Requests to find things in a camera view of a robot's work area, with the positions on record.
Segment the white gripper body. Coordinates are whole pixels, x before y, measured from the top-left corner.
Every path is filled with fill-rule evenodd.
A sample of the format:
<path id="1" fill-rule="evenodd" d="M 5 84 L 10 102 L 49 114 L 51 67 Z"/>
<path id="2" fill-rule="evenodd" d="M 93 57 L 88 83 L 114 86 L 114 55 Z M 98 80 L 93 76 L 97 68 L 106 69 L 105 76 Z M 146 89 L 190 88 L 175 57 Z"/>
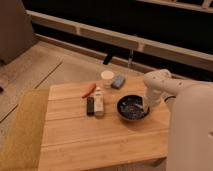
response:
<path id="1" fill-rule="evenodd" d="M 151 89 L 151 88 L 147 88 L 146 92 L 145 92 L 145 98 L 146 98 L 147 105 L 149 107 L 158 106 L 161 102 L 161 95 L 162 95 L 161 91 Z"/>

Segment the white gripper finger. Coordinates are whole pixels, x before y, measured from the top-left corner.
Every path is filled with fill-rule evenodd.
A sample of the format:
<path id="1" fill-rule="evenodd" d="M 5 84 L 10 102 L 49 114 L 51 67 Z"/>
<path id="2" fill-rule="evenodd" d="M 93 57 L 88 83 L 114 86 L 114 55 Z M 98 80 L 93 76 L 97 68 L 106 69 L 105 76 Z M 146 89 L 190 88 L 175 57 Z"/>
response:
<path id="1" fill-rule="evenodd" d="M 148 111 L 148 108 L 149 108 L 149 106 L 148 106 L 146 103 L 144 103 L 144 104 L 143 104 L 143 111 L 144 111 L 144 112 L 147 112 L 147 111 Z"/>

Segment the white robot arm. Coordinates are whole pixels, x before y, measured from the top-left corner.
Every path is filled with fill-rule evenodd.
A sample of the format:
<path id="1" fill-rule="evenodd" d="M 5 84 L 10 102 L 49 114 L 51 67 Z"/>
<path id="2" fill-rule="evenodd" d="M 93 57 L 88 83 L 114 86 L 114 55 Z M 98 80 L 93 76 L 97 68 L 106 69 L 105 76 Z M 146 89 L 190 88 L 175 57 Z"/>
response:
<path id="1" fill-rule="evenodd" d="M 163 93 L 175 96 L 166 171 L 213 171 L 213 82 L 174 79 L 161 69 L 146 73 L 144 84 L 149 107 Z"/>

